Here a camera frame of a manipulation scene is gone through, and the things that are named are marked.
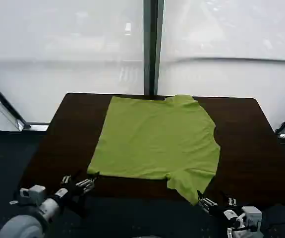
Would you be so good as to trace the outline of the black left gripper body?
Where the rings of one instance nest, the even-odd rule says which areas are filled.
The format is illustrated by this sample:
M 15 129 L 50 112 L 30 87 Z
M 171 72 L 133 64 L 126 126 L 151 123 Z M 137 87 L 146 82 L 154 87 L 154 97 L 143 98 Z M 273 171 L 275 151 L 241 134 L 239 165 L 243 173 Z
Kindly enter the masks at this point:
M 76 183 L 71 182 L 66 185 L 59 184 L 59 190 L 54 194 L 54 201 L 58 205 L 79 205 L 79 199 L 83 193 L 79 193 Z

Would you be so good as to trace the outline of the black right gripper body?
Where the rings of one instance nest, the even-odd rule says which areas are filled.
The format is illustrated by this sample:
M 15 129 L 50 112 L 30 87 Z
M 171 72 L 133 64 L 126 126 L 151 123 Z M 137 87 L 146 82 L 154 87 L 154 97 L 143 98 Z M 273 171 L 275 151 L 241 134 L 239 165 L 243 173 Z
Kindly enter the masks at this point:
M 223 223 L 234 223 L 238 218 L 236 209 L 230 206 L 213 206 L 211 207 L 211 215 Z

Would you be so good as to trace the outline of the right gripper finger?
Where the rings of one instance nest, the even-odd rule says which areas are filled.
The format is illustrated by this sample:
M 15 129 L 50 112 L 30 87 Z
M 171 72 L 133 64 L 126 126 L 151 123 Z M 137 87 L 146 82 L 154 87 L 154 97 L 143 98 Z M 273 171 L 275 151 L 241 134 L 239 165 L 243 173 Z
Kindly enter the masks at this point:
M 201 206 L 205 212 L 213 211 L 217 207 L 217 204 L 215 202 L 209 198 L 206 198 L 199 190 L 197 190 L 197 195 L 198 205 Z
M 220 191 L 220 194 L 223 198 L 223 203 L 225 203 L 227 206 L 236 206 L 236 199 L 228 196 L 223 191 Z

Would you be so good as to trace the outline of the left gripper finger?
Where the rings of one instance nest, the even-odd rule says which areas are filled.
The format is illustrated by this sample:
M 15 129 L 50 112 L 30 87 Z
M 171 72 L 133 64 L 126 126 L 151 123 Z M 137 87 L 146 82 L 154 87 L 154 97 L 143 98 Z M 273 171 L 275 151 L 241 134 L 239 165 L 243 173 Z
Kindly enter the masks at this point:
M 77 182 L 76 183 L 76 187 L 78 189 L 79 193 L 87 193 L 90 190 L 92 190 L 95 186 L 95 180 L 97 179 L 97 177 L 99 176 L 99 172 L 94 173 L 94 174 L 88 174 L 87 178 Z
M 80 173 L 81 173 L 81 171 L 77 171 L 76 173 L 71 174 L 71 175 L 64 175 L 62 180 L 61 180 L 61 184 L 66 185 L 66 184 L 69 184 L 71 182 L 75 182 L 76 179 L 79 177 Z

